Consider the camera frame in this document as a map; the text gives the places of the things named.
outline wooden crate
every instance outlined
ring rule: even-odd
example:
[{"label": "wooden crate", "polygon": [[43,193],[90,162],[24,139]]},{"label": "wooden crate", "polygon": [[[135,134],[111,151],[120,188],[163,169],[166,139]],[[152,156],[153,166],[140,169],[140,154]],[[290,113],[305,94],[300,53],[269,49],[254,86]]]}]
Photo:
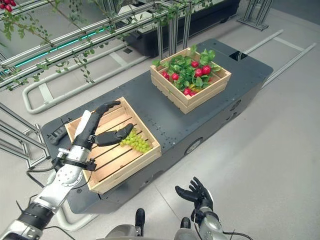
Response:
[{"label": "wooden crate", "polygon": [[[164,62],[170,61],[172,58],[182,55],[190,56],[191,49],[186,48],[164,60],[161,61],[161,64]],[[195,61],[200,60],[200,54],[198,52],[192,57]],[[205,101],[209,100],[213,96],[222,92],[231,77],[231,73],[221,68],[219,71],[216,71],[213,76],[212,84],[205,89],[201,90],[194,96],[184,95],[179,89],[177,89],[170,81],[161,75],[163,71],[167,68],[156,67],[152,65],[150,67],[151,71],[151,80],[152,83],[170,99],[184,114],[191,112],[193,109],[203,104]]]},{"label": "wooden crate", "polygon": [[[95,171],[92,172],[87,185],[90,191],[99,194],[112,189],[161,156],[160,144],[125,98],[121,97],[118,101],[121,102],[120,105],[111,108],[102,116],[95,134],[119,130],[127,124],[132,123],[137,129],[137,134],[147,140],[152,149],[143,154],[128,145],[122,147],[119,144],[115,144],[98,147],[94,144],[89,158],[95,159],[97,166]],[[74,140],[80,120],[81,118],[78,118],[65,125],[71,142]],[[91,172],[86,170],[82,172],[85,180],[88,181]]]}]

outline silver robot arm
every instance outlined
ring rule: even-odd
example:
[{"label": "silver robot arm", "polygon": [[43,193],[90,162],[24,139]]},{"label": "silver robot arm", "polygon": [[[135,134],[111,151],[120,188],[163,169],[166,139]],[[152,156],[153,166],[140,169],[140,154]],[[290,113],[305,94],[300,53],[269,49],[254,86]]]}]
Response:
[{"label": "silver robot arm", "polygon": [[93,144],[117,144],[133,129],[133,124],[129,123],[119,131],[104,132],[95,136],[100,118],[110,108],[119,104],[119,101],[103,104],[91,113],[84,123],[79,124],[76,130],[78,135],[71,149],[59,149],[57,160],[63,159],[64,166],[57,171],[53,182],[45,186],[18,219],[0,235],[0,240],[38,240],[42,236],[43,230],[64,203],[68,193],[81,181],[82,170],[95,170],[94,160],[87,161]]},{"label": "silver robot arm", "polygon": [[183,199],[194,203],[191,220],[198,224],[199,236],[202,240],[227,240],[219,217],[213,211],[214,200],[210,192],[196,177],[193,177],[190,183],[190,190],[184,190],[176,186],[175,191]]}]

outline green led light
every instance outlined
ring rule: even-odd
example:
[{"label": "green led light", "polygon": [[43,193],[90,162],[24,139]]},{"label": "green led light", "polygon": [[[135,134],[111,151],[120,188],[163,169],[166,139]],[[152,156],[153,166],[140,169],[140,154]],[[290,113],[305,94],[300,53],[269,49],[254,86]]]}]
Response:
[{"label": "green led light", "polygon": [[[88,35],[83,36],[83,37],[81,37],[81,38],[82,38],[82,39],[85,39],[85,38],[91,37],[91,36],[93,36],[93,35],[95,35],[95,34],[97,34],[97,33],[96,33],[96,32],[92,32],[92,33],[89,33]],[[51,49],[49,52],[41,53],[41,54],[39,54],[39,55],[37,55],[37,56],[34,56],[34,57],[29,58],[29,59],[27,59],[27,60],[25,60],[25,61],[23,61],[23,62],[20,62],[20,63],[18,63],[17,65],[15,65],[15,67],[18,68],[18,67],[20,67],[20,66],[22,66],[22,65],[25,65],[25,64],[33,61],[33,60],[36,60],[36,59],[38,59],[38,58],[41,58],[41,57],[45,56],[45,55],[47,55],[48,53],[52,53],[52,52],[54,52],[54,51],[57,51],[58,49],[62,49],[62,48],[64,48],[64,47],[69,46],[69,45],[71,45],[71,44],[74,44],[74,43],[76,43],[76,42],[78,42],[78,41],[79,41],[79,39],[72,40],[72,41],[70,41],[70,42],[66,42],[65,44],[62,44],[62,45],[58,46],[57,48]]]}]

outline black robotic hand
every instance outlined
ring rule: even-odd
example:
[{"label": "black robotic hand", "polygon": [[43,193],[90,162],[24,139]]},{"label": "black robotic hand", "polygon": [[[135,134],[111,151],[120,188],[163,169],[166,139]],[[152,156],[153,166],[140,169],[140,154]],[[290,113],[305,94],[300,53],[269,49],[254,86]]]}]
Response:
[{"label": "black robotic hand", "polygon": [[191,191],[184,190],[179,186],[175,186],[175,191],[183,199],[194,203],[191,220],[199,225],[206,215],[213,215],[219,220],[218,215],[213,212],[214,202],[209,191],[195,176],[190,183],[191,185],[189,185],[189,189]]},{"label": "black robotic hand", "polygon": [[134,127],[132,123],[129,123],[127,126],[120,129],[119,131],[107,131],[95,136],[100,118],[110,108],[113,108],[114,106],[119,104],[120,101],[112,101],[99,106],[91,114],[83,131],[78,136],[76,136],[72,145],[81,146],[88,150],[91,150],[92,145],[94,143],[96,143],[99,147],[104,147],[120,143],[123,139],[125,139]]},{"label": "black robotic hand", "polygon": [[185,200],[194,202],[194,208],[199,210],[202,207],[208,207],[211,210],[214,207],[212,197],[208,190],[203,186],[195,176],[190,181],[189,190],[184,190],[179,186],[175,186],[176,193]]}]

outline red berry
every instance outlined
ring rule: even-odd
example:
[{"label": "red berry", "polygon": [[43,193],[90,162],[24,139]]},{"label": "red berry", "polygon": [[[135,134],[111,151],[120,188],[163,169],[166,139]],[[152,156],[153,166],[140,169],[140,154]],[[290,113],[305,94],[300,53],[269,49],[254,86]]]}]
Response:
[{"label": "red berry", "polygon": [[202,69],[201,68],[197,68],[196,70],[195,70],[195,77],[201,77],[202,75],[203,75],[204,73],[203,73],[203,71],[202,71]]},{"label": "red berry", "polygon": [[11,11],[12,11],[12,8],[11,8],[10,5],[6,5],[6,6],[5,6],[5,9],[6,9],[8,12],[11,12]]},{"label": "red berry", "polygon": [[191,66],[197,68],[199,66],[199,63],[197,61],[193,61],[191,62]]},{"label": "red berry", "polygon": [[188,87],[185,88],[184,91],[183,91],[183,94],[186,95],[186,96],[189,95],[190,93],[191,93],[191,89],[188,88]]},{"label": "red berry", "polygon": [[174,73],[171,75],[172,80],[177,81],[179,79],[179,75]]},{"label": "red berry", "polygon": [[162,75],[164,78],[166,78],[166,79],[169,80],[169,74],[168,74],[166,71],[163,71],[163,72],[161,73],[161,75]]},{"label": "red berry", "polygon": [[202,67],[202,72],[204,75],[208,75],[211,72],[211,67],[209,65],[205,65]]}]

